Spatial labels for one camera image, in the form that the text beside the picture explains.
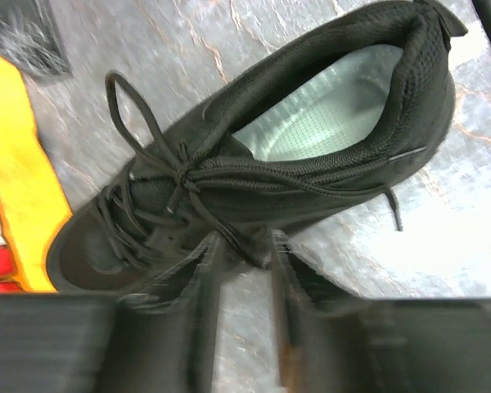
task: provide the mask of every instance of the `shoe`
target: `shoe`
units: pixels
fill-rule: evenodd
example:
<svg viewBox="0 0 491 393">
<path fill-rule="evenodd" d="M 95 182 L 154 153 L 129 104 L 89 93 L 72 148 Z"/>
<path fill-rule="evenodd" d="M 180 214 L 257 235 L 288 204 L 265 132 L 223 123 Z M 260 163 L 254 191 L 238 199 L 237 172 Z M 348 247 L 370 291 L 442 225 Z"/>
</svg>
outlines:
<svg viewBox="0 0 491 393">
<path fill-rule="evenodd" d="M 270 228 L 289 233 L 384 194 L 436 152 L 452 120 L 449 41 L 466 33 L 437 2 L 377 2 L 329 22 L 247 70 L 162 134 L 121 75 L 106 76 L 112 120 L 135 150 L 57 234 L 58 290 L 118 291 L 168 269 L 211 230 L 265 267 Z M 126 129 L 116 89 L 154 142 Z"/>
<path fill-rule="evenodd" d="M 491 299 L 362 299 L 280 232 L 271 258 L 288 391 L 491 393 Z"/>
<path fill-rule="evenodd" d="M 0 392 L 210 393 L 225 247 L 117 294 L 0 295 Z"/>
</svg>

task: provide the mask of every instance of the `sneaker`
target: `sneaker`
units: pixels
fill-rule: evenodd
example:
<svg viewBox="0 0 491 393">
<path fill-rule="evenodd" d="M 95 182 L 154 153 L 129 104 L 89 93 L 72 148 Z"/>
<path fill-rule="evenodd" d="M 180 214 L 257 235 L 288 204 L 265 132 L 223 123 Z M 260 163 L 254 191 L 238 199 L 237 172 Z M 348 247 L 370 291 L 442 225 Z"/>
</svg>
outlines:
<svg viewBox="0 0 491 393">
<path fill-rule="evenodd" d="M 306 254 L 273 234 L 278 379 L 287 391 L 491 392 L 491 299 L 363 299 Z"/>
<path fill-rule="evenodd" d="M 58 290 L 117 291 L 168 269 L 215 229 L 264 266 L 270 228 L 289 233 L 384 194 L 444 140 L 455 92 L 450 38 L 466 33 L 437 2 L 377 2 L 329 22 L 247 70 L 164 133 L 117 74 L 115 127 L 136 152 L 57 234 L 47 272 Z M 142 147 L 117 87 L 142 112 Z"/>
</svg>

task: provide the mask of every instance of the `yellow fabric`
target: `yellow fabric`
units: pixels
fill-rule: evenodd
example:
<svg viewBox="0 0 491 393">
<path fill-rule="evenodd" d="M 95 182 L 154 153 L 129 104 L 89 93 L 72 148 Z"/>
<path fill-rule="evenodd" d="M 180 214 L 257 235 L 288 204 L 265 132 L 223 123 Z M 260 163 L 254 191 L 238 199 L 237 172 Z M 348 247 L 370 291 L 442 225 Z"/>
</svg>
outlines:
<svg viewBox="0 0 491 393">
<path fill-rule="evenodd" d="M 45 256 L 70 208 L 36 138 L 20 72 L 0 57 L 0 219 L 26 291 L 54 291 Z"/>
</svg>

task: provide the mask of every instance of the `black shoelace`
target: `black shoelace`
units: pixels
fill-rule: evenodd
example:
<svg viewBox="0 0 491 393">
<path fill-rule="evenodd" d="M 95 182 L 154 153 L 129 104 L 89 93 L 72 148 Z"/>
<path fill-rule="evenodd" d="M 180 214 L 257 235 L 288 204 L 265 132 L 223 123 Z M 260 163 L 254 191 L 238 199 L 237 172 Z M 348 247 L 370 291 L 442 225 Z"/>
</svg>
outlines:
<svg viewBox="0 0 491 393">
<path fill-rule="evenodd" d="M 116 96 L 117 84 L 142 113 L 142 117 L 160 151 L 160 156 L 148 152 L 125 127 L 119 113 L 118 99 Z M 168 144 L 156 122 L 156 118 L 151 112 L 151 108 L 122 75 L 116 72 L 107 74 L 106 95 L 113 124 L 119 134 L 136 152 L 137 158 L 142 160 L 151 169 L 156 170 L 162 176 L 172 178 L 176 184 L 176 188 L 166 206 L 166 215 L 155 215 L 149 212 L 136 210 L 129 191 L 130 182 L 132 181 L 132 162 L 129 162 L 123 169 L 124 173 L 121 182 L 105 187 L 95 200 L 95 214 L 106 230 L 115 253 L 120 259 L 126 260 L 138 269 L 147 269 L 149 263 L 146 262 L 146 260 L 159 259 L 161 253 L 143 245 L 142 242 L 136 240 L 117 225 L 111 216 L 111 203 L 115 203 L 119 208 L 123 209 L 134 227 L 137 228 L 144 237 L 148 237 L 150 235 L 149 231 L 141 225 L 140 219 L 144 219 L 152 224 L 160 226 L 178 227 L 179 225 L 185 225 L 185 223 L 178 217 L 175 217 L 174 214 L 181 198 L 187 194 L 193 208 L 200 217 L 218 230 L 229 244 L 249 261 L 253 260 L 253 257 L 245 246 L 248 239 L 244 238 L 231 224 L 219 218 L 213 211 L 206 207 L 200 199 L 200 193 L 204 188 L 226 188 L 234 189 L 238 192 L 240 190 L 249 190 L 256 192 L 270 192 L 273 194 L 277 192 L 301 190 L 337 199 L 375 196 L 383 193 L 390 203 L 391 210 L 394 212 L 397 229 L 402 230 L 398 202 L 392 191 L 386 186 L 363 190 L 345 190 L 324 187 L 318 184 L 317 178 L 314 179 L 314 183 L 312 177 L 302 179 L 292 174 L 268 168 L 265 163 L 259 163 L 254 160 L 251 160 L 251 162 L 248 162 L 247 164 L 237 163 L 235 165 L 218 167 L 207 165 L 204 167 L 204 160 L 211 156 L 212 151 L 214 151 L 216 145 L 227 132 L 226 129 L 218 129 L 217 127 L 215 131 L 208 136 L 202 146 L 189 156 L 187 146 L 184 142 L 180 142 L 175 149 Z"/>
</svg>

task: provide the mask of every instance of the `marble tabletop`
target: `marble tabletop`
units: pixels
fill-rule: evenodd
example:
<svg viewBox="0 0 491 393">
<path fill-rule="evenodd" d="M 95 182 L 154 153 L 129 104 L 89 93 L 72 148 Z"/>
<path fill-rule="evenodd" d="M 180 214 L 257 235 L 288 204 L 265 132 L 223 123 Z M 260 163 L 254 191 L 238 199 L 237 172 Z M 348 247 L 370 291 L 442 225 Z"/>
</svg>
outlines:
<svg viewBox="0 0 491 393">
<path fill-rule="evenodd" d="M 74 78 L 28 79 L 41 139 L 74 209 L 132 155 L 106 107 L 103 79 L 125 74 L 166 128 L 247 67 L 367 0 L 52 0 Z M 361 296 L 491 296 L 491 49 L 468 0 L 444 0 L 469 28 L 453 40 L 453 125 L 439 154 L 395 191 L 293 241 Z M 124 116 L 149 141 L 135 108 Z M 223 288 L 214 390 L 277 391 L 268 273 Z"/>
</svg>

